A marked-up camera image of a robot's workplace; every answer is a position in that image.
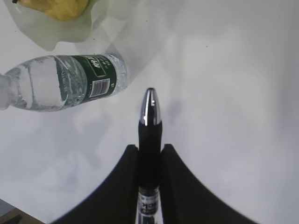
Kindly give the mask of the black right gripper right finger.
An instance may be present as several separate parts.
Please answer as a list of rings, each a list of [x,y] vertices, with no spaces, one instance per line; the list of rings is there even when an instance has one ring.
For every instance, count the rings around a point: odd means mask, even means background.
[[[165,224],[252,224],[206,188],[171,144],[161,151],[160,198]]]

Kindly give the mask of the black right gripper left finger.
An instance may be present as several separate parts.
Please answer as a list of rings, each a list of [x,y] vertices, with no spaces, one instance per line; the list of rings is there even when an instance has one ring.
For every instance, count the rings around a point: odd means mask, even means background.
[[[138,149],[128,145],[103,183],[55,224],[134,224],[138,197]]]

